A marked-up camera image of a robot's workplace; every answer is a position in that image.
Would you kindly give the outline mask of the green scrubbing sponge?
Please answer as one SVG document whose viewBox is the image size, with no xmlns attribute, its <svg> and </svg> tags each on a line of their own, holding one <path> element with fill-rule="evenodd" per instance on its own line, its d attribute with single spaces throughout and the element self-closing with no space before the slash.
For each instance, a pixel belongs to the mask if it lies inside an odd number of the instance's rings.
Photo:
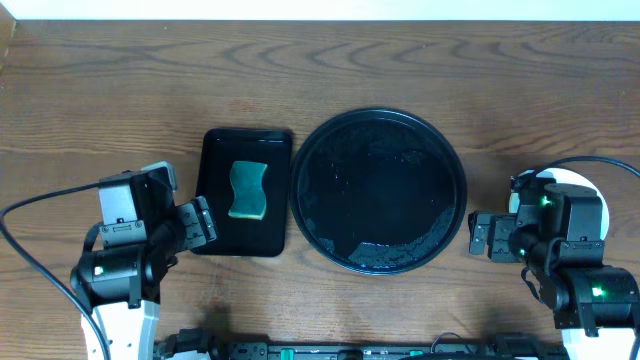
<svg viewBox="0 0 640 360">
<path fill-rule="evenodd" d="M 267 164 L 251 161 L 235 161 L 230 170 L 230 184 L 234 199 L 228 211 L 231 218 L 262 220 L 266 214 L 267 200 L 263 189 L 263 177 Z"/>
</svg>

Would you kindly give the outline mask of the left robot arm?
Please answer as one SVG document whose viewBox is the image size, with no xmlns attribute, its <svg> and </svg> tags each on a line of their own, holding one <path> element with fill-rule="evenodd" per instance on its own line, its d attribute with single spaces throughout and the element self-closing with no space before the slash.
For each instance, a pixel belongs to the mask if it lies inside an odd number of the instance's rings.
<svg viewBox="0 0 640 360">
<path fill-rule="evenodd" d="M 96 359 L 152 359 L 159 321 L 160 283 L 177 255 L 217 239 L 207 200 L 170 204 L 150 223 L 131 199 L 100 197 L 103 222 L 94 226 L 71 273 L 74 292 L 90 311 L 82 328 L 88 355 Z"/>
</svg>

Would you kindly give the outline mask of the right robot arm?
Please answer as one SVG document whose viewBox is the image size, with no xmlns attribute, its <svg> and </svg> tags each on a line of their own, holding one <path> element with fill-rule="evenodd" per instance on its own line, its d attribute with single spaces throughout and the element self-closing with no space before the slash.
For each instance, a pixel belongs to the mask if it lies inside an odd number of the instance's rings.
<svg viewBox="0 0 640 360">
<path fill-rule="evenodd" d="M 604 264 L 602 213 L 594 189 L 537 179 L 520 189 L 516 212 L 469 215 L 469 251 L 523 264 L 570 358 L 636 359 L 639 286 L 629 271 Z"/>
</svg>

